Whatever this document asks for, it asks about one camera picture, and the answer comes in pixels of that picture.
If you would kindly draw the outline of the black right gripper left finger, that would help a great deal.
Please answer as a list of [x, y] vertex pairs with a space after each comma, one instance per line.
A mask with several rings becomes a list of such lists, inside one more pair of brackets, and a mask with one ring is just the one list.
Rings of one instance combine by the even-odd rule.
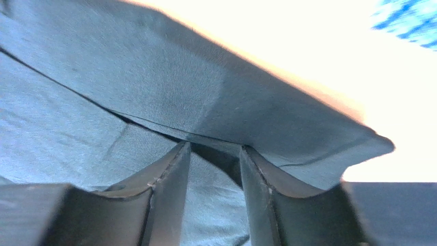
[[1, 186], [1, 245], [178, 245], [191, 144], [104, 191]]

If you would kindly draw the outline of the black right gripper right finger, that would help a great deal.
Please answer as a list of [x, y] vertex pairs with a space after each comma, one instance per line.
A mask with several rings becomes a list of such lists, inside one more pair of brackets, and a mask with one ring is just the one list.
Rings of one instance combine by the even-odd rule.
[[253, 245], [436, 245], [436, 184], [342, 181], [324, 191], [240, 152]]

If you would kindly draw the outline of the black long sleeve shirt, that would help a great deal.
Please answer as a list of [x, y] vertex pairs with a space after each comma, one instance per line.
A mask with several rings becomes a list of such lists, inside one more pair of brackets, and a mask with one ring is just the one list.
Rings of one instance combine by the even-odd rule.
[[1, 1], [1, 186], [104, 191], [191, 144], [178, 245], [251, 244], [240, 152], [320, 190], [393, 143], [166, 15]]

